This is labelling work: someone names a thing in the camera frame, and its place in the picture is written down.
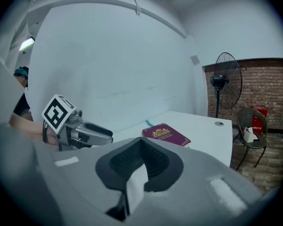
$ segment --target white table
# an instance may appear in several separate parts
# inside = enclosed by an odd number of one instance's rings
[[[232,121],[169,111],[149,119],[149,122],[153,125],[169,125],[191,140],[186,147],[210,154],[230,166],[233,146]],[[224,125],[217,126],[215,122],[222,122]],[[142,130],[148,127],[144,122],[118,132],[113,135],[114,142],[140,137]]]

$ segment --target gold emblem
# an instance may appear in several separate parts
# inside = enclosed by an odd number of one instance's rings
[[[156,137],[164,136],[170,132],[171,132],[170,130],[163,128],[163,129],[156,129],[155,131],[152,132],[152,134],[153,137],[156,138]]]

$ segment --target standing fan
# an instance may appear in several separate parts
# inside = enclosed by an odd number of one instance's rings
[[[238,62],[229,53],[219,55],[211,84],[217,97],[216,118],[218,118],[219,104],[225,109],[237,104],[242,91],[242,74]]]

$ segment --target ceiling light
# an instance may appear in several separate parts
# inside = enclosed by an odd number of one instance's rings
[[[34,43],[34,38],[30,37],[29,39],[25,40],[21,45],[20,51],[26,49],[28,46]]]

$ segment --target black shirt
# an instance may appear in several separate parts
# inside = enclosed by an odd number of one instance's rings
[[[29,110],[30,107],[26,101],[25,94],[23,93],[21,99],[19,100],[18,104],[14,109],[14,113],[21,116],[24,110]]]

